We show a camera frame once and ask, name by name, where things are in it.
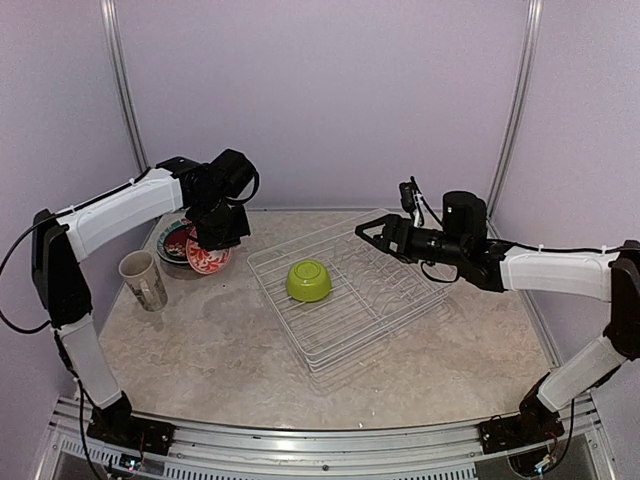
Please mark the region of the red white floral bowl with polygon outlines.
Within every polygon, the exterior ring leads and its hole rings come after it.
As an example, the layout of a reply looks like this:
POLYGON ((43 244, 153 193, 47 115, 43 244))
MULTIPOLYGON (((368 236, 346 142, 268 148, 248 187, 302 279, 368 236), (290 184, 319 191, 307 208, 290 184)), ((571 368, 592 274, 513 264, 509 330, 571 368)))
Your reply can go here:
POLYGON ((221 271, 230 261, 231 250, 207 251, 191 239, 186 242, 186 256, 191 268, 199 274, 211 275, 221 271))

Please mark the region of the small black plate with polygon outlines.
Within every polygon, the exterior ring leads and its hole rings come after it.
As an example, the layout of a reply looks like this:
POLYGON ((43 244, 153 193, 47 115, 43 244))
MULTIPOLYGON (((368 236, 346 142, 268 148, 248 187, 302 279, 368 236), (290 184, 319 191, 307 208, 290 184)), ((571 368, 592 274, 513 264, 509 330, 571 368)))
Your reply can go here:
POLYGON ((187 225, 172 227, 161 241, 161 252, 171 261, 185 263, 187 259, 186 243, 191 228, 187 225))

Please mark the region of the white red teal plate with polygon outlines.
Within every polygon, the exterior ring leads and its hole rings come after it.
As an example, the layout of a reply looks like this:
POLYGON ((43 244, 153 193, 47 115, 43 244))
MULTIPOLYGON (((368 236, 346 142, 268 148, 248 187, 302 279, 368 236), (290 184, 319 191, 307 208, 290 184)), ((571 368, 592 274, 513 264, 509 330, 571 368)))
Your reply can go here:
POLYGON ((161 260, 174 265, 187 265, 187 240, 191 223, 182 218, 166 227, 156 241, 156 252, 161 260))

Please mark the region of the tall patterned mug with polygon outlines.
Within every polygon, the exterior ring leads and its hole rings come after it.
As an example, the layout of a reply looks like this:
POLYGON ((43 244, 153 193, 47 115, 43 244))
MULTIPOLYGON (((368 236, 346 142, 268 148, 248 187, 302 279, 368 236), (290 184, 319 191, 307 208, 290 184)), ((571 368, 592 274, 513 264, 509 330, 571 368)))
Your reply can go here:
POLYGON ((144 310, 157 312, 167 304, 166 289, 151 253, 129 253, 120 261, 118 272, 144 310))

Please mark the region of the lime green bowl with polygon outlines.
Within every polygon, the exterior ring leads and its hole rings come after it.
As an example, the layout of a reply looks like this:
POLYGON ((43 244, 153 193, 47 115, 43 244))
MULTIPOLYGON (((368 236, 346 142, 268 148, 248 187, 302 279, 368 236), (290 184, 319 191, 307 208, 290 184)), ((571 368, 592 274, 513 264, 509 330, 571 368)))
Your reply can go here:
POLYGON ((324 264, 311 259, 294 263, 286 278, 287 294, 296 301, 313 303, 326 298, 332 282, 324 264))

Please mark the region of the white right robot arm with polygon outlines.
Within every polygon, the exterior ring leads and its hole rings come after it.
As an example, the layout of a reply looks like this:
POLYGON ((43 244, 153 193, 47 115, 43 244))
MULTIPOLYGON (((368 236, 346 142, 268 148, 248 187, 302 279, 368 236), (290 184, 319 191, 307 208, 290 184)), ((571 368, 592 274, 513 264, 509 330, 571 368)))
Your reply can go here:
POLYGON ((618 247, 533 247, 491 239, 480 222, 446 220, 428 229, 397 214, 361 224, 355 233, 401 262, 444 264, 480 290, 531 298, 562 363, 521 401, 511 423, 520 443, 535 442, 549 429, 550 416, 639 356, 636 240, 618 247))

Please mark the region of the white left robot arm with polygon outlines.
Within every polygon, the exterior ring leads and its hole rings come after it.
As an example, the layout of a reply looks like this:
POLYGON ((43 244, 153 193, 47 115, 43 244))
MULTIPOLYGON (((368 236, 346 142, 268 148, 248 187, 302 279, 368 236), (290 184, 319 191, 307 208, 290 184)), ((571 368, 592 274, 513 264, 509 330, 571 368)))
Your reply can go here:
POLYGON ((139 176, 62 211, 38 212, 10 246, 31 242, 31 278, 79 388, 103 411, 102 430, 121 445, 140 434, 137 418, 98 340, 83 263, 104 245, 164 215, 185 211, 205 251, 235 247, 250 233, 246 203, 260 174, 241 152, 227 149, 208 163, 173 157, 139 176))

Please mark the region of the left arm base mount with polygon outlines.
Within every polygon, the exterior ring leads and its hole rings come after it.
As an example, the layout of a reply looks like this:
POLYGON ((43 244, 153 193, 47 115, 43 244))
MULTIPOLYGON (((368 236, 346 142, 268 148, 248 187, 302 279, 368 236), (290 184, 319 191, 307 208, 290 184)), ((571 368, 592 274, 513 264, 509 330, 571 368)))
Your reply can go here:
POLYGON ((112 405, 92 410, 87 435, 142 454, 167 456, 175 429, 171 423, 134 415, 129 398, 122 391, 112 405))

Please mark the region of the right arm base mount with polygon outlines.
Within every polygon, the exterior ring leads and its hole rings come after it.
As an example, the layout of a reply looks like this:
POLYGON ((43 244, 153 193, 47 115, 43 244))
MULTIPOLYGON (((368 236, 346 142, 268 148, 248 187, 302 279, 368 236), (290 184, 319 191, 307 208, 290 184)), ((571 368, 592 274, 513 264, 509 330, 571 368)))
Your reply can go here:
POLYGON ((560 414, 549 410, 538 399, 539 387, 533 387, 519 404, 517 414, 493 416, 478 425, 484 454, 522 448, 565 434, 560 414))

